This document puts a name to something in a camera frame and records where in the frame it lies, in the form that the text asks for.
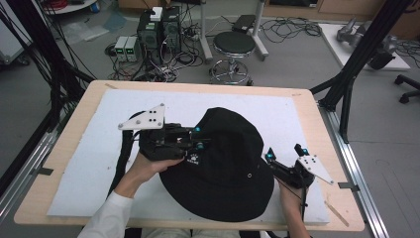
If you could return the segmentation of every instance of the perforated white bracket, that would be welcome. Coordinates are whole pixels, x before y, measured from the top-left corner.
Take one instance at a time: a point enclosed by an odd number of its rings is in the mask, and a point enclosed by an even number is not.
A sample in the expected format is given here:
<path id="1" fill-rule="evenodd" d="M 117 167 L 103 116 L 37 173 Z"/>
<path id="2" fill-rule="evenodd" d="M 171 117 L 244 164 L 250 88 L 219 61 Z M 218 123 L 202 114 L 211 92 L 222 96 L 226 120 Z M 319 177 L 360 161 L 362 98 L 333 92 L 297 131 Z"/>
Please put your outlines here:
<path id="1" fill-rule="evenodd" d="M 299 157 L 297 161 L 312 175 L 329 184 L 334 184 L 333 179 L 330 177 L 327 170 L 325 170 L 324 165 L 322 165 L 317 156 L 303 156 Z"/>
<path id="2" fill-rule="evenodd" d="M 151 130 L 160 129 L 164 122 L 164 104 L 154 107 L 144 113 L 133 117 L 132 119 L 120 123 L 118 129 L 122 131 L 127 130 Z"/>

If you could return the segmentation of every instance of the hat brim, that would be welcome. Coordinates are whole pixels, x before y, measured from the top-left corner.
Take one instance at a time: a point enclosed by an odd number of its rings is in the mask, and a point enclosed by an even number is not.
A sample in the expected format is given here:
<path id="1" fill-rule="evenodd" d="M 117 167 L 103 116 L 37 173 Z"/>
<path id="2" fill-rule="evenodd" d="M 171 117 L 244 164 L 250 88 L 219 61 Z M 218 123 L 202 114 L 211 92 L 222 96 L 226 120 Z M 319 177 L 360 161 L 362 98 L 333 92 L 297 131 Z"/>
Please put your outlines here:
<path id="1" fill-rule="evenodd" d="M 186 210 L 216 221 L 241 222 L 265 212 L 274 187 L 272 171 L 259 158 L 259 169 L 247 186 L 213 184 L 192 174 L 185 162 L 160 173 L 172 197 Z"/>

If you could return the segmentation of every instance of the wooden table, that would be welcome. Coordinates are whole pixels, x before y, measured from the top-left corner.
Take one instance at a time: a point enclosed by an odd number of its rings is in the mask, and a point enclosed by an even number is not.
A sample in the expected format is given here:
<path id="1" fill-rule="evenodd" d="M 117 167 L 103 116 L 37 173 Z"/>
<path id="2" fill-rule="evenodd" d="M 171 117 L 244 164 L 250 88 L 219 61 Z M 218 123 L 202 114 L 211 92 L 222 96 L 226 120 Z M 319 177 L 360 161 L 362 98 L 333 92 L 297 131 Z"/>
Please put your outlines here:
<path id="1" fill-rule="evenodd" d="M 344 171 L 341 167 L 333 143 L 329 137 L 326 126 L 320 115 L 315 99 L 307 89 L 294 88 L 270 88 L 270 87 L 244 87 L 230 85 L 207 85 L 207 84 L 182 84 L 182 83 L 156 83 L 156 82 L 126 82 L 96 80 L 90 83 L 83 98 L 80 100 L 73 115 L 59 136 L 51 154 L 44 164 L 44 168 L 52 169 L 50 176 L 38 175 L 28 194 L 23 200 L 15 221 L 19 224 L 31 225 L 84 225 L 88 218 L 78 217 L 51 217 L 47 216 L 53 197 L 58 189 L 60 179 L 71 159 L 77 145 L 99 105 L 103 93 L 107 89 L 138 89 L 158 90 L 174 92 L 199 92 L 199 93 L 226 93 L 242 95 L 265 95 L 281 96 L 293 99 L 295 108 L 300 118 L 300 124 L 306 138 L 306 143 L 311 151 L 316 151 L 322 158 L 323 164 L 330 176 L 334 179 L 334 185 L 321 182 L 325 205 L 331 222 L 322 226 L 307 226 L 308 230 L 331 230 L 331 231 L 361 231 L 365 229 L 361 214 L 349 189 L 340 189 L 338 182 L 346 182 Z M 283 224 L 278 223 L 226 223 L 217 222 L 206 224 L 182 223 L 171 221 L 160 224 L 158 221 L 131 219 L 129 226 L 166 226 L 188 227 L 202 229 L 241 229 L 241 230 L 285 230 Z"/>

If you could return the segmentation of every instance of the sleeve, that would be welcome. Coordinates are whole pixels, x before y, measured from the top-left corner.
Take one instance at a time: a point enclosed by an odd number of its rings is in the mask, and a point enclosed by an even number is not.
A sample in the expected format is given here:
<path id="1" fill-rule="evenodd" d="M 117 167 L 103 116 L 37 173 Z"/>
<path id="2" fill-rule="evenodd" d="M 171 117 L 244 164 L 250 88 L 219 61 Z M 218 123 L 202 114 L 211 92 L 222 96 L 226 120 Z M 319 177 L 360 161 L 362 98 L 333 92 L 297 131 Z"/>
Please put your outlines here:
<path id="1" fill-rule="evenodd" d="M 101 208 L 90 218 L 78 238 L 123 238 L 132 205 L 131 198 L 112 191 Z"/>

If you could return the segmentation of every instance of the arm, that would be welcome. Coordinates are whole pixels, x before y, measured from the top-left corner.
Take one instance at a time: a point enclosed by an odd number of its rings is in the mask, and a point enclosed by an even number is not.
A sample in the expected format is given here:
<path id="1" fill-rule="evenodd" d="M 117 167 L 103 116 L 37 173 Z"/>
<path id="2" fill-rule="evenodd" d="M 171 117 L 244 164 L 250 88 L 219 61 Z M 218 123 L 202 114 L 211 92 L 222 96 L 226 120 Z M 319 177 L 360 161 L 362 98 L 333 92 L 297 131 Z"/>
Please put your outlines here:
<path id="1" fill-rule="evenodd" d="M 279 180 L 280 201 L 283 208 L 284 217 L 291 238 L 309 238 L 311 237 L 306 230 L 300 214 L 301 199 L 296 194 L 301 194 L 302 189 L 295 189 L 287 186 L 283 181 Z"/>
<path id="2" fill-rule="evenodd" d="M 163 172 L 181 161 L 151 162 L 138 153 L 133 165 L 121 178 L 101 208 L 92 216 L 78 238 L 124 237 L 136 191 L 142 183 L 148 181 L 156 173 Z"/>

